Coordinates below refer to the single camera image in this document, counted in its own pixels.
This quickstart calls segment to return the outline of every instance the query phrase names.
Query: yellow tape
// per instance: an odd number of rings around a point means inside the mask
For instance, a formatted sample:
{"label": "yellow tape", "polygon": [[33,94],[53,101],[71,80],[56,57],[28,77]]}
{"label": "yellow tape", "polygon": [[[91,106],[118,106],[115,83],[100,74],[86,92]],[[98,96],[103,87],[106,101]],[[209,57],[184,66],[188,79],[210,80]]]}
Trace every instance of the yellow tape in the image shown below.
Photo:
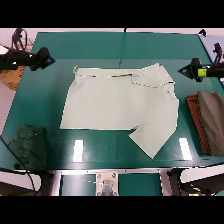
{"label": "yellow tape", "polygon": [[199,77],[206,77],[207,76],[207,69],[203,68],[203,69],[198,69],[198,76]]}

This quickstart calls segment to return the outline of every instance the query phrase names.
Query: green table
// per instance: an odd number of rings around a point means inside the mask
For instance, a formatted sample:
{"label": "green table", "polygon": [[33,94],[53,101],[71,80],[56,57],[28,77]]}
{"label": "green table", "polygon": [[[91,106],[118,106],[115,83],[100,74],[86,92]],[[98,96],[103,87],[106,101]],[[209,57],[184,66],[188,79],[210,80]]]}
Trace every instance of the green table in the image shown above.
{"label": "green table", "polygon": [[[224,91],[217,79],[202,83],[178,74],[194,57],[210,59],[197,35],[119,32],[38,33],[33,51],[48,47],[56,63],[23,75],[11,107],[3,138],[10,142],[23,124],[43,127],[48,161],[46,169],[113,169],[208,166],[224,162],[201,152],[196,128],[186,97],[199,90]],[[141,68],[159,62],[174,79],[180,99],[178,127],[154,159],[149,158],[129,137],[131,131],[60,130],[73,67]],[[192,160],[184,160],[179,138],[187,138]],[[75,140],[84,140],[83,162],[73,163]],[[13,168],[15,159],[0,143],[0,167]]]}

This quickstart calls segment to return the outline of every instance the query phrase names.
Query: red-brown fabric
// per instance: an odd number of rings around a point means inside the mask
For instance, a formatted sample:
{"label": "red-brown fabric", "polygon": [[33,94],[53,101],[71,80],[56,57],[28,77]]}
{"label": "red-brown fabric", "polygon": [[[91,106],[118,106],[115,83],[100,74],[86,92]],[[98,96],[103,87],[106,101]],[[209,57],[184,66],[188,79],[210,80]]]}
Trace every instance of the red-brown fabric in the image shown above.
{"label": "red-brown fabric", "polygon": [[191,116],[194,120],[194,124],[195,124],[198,134],[199,134],[202,152],[209,153],[209,149],[206,144],[206,137],[205,137],[204,131],[203,131],[203,126],[200,123],[200,117],[199,117],[199,113],[198,113],[198,95],[194,94],[192,96],[189,96],[187,98],[187,104],[188,104],[188,107],[191,112]]}

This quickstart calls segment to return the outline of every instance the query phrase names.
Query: white wall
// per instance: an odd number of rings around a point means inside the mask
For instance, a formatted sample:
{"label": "white wall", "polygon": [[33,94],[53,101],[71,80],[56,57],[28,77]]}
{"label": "white wall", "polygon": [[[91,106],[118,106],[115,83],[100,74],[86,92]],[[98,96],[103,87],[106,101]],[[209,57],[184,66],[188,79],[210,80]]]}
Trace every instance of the white wall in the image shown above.
{"label": "white wall", "polygon": [[[16,28],[0,28],[0,44],[10,47],[11,38]],[[123,31],[124,28],[25,28],[28,37],[35,40],[38,32],[53,31]],[[168,33],[198,33],[202,28],[128,28],[127,31],[168,32]],[[224,36],[224,28],[204,28],[207,34]]]}

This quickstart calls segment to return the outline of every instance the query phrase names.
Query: brown cloth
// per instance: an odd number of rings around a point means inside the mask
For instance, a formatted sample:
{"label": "brown cloth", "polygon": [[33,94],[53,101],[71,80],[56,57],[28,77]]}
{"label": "brown cloth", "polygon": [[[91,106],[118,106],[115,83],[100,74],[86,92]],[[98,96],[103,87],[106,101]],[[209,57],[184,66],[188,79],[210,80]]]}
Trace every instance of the brown cloth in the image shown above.
{"label": "brown cloth", "polygon": [[199,134],[201,150],[204,153],[208,153],[209,150],[208,150],[207,144],[206,144],[206,137],[204,134],[203,127],[201,126],[200,117],[198,114],[198,95],[194,94],[192,96],[189,96],[187,98],[187,104],[188,104],[188,107],[191,112],[191,116],[194,120],[194,124],[195,124],[198,134]]}
{"label": "brown cloth", "polygon": [[224,155],[224,100],[220,93],[198,92],[198,112],[212,156]]}

